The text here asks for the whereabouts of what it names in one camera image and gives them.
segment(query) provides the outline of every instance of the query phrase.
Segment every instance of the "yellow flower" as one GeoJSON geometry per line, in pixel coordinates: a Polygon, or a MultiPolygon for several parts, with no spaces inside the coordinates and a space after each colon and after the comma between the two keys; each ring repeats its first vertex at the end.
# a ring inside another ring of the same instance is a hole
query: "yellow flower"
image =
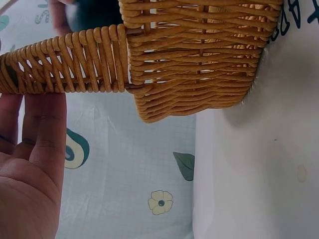
{"type": "Polygon", "coordinates": [[[149,207],[154,215],[167,213],[173,205],[173,196],[167,191],[158,190],[152,192],[149,199],[149,207]]]}

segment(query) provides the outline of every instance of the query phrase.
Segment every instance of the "person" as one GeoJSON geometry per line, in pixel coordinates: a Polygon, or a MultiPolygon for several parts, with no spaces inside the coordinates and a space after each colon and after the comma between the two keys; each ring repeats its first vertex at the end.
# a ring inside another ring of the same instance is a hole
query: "person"
{"type": "MultiPolygon", "coordinates": [[[[70,32],[65,1],[49,0],[53,26],[70,32]]],[[[0,96],[0,238],[53,239],[61,206],[65,94],[26,95],[22,142],[17,144],[22,95],[0,96]]]]}

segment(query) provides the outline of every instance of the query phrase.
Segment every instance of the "leaf print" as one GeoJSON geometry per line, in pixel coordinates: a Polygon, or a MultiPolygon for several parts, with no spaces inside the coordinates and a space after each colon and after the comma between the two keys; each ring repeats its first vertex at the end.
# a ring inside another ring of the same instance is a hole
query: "leaf print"
{"type": "Polygon", "coordinates": [[[188,153],[173,152],[179,170],[186,181],[194,180],[195,156],[188,153]]]}
{"type": "Polygon", "coordinates": [[[9,17],[7,15],[0,16],[0,31],[6,28],[9,24],[9,17]]]}
{"type": "Polygon", "coordinates": [[[89,142],[81,135],[67,129],[65,167],[70,169],[81,167],[88,159],[89,153],[89,142]]]}

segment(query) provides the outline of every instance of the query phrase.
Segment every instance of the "wicker basket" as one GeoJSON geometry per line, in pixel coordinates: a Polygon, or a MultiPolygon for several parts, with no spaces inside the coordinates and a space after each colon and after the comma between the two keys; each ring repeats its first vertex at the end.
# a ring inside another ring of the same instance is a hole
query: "wicker basket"
{"type": "Polygon", "coordinates": [[[0,57],[0,92],[124,92],[144,122],[240,102],[282,0],[120,0],[124,24],[0,57]]]}

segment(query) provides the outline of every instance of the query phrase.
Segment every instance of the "rattan strand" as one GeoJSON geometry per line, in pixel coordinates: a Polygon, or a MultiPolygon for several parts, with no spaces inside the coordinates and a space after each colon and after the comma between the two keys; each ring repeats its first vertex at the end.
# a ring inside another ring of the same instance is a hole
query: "rattan strand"
{"type": "Polygon", "coordinates": [[[252,84],[282,0],[119,4],[124,24],[56,37],[1,56],[0,92],[126,89],[148,123],[231,107],[252,84]]]}

